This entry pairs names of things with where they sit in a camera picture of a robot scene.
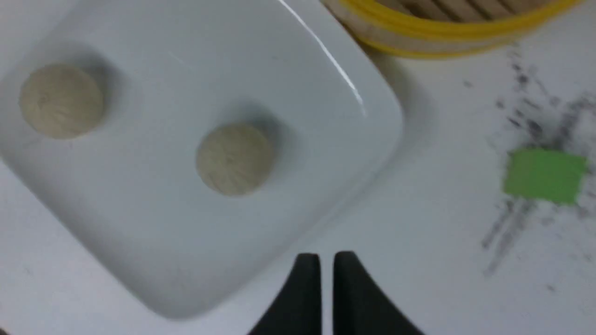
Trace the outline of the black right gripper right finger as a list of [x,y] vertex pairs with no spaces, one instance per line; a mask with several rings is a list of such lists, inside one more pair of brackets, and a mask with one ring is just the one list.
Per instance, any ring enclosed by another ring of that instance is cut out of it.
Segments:
[[333,263],[335,335],[421,335],[385,295],[352,251],[335,254]]

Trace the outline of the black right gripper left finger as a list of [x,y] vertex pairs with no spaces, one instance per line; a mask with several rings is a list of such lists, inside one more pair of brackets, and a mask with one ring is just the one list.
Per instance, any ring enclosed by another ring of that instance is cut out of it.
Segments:
[[297,255],[275,300],[251,329],[251,335],[322,333],[321,262],[315,253]]

